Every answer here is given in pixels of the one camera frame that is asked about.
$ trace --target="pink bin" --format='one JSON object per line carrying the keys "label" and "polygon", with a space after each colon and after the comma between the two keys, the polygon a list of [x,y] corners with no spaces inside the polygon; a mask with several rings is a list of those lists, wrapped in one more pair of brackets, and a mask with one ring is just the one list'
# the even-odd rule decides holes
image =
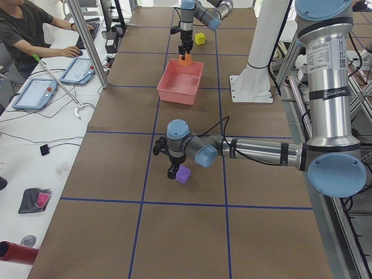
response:
{"label": "pink bin", "polygon": [[160,100],[193,105],[202,78],[204,63],[192,62],[181,66],[170,59],[158,85]]}

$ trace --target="purple cube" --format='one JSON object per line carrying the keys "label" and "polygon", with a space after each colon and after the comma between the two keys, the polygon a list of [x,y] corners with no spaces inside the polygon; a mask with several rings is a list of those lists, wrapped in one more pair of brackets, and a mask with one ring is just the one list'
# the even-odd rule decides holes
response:
{"label": "purple cube", "polygon": [[180,165],[180,168],[178,169],[178,172],[176,174],[176,180],[179,183],[182,183],[183,185],[186,184],[187,180],[190,178],[191,170],[184,167],[183,165]]}

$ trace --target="keyboard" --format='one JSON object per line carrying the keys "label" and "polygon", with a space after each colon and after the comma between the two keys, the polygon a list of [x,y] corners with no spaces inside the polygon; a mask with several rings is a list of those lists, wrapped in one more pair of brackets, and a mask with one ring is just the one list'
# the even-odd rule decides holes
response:
{"label": "keyboard", "polygon": [[[99,22],[88,22],[88,21],[87,21],[87,23],[89,23],[90,25],[93,26],[93,29],[89,30],[89,32],[91,33],[92,39],[94,41],[95,37],[97,37],[100,24],[99,24]],[[76,42],[75,46],[77,46],[79,49],[85,49],[83,40],[81,39],[81,36],[79,36],[79,38],[77,39],[77,42]]]}

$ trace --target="red plastic container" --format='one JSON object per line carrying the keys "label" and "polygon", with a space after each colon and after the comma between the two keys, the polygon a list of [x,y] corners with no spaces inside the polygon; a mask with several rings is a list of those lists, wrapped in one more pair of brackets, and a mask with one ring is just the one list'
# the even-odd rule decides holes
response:
{"label": "red plastic container", "polygon": [[204,63],[193,61],[190,66],[170,59],[158,85],[160,100],[193,105],[202,78]]}
{"label": "red plastic container", "polygon": [[2,241],[0,242],[0,260],[3,262],[33,265],[38,249],[24,245]]}

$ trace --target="black t-shirt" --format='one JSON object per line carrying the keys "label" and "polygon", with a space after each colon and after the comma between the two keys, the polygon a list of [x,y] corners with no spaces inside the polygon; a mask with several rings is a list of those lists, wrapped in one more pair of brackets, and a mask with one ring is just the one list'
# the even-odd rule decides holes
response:
{"label": "black t-shirt", "polygon": [[0,38],[15,60],[16,65],[20,62],[25,64],[34,63],[35,59],[14,47],[14,44],[20,40],[26,40],[36,47],[48,47],[45,43],[42,24],[53,22],[53,16],[29,0],[25,0],[20,7],[23,12],[23,19],[17,19],[0,8]]}

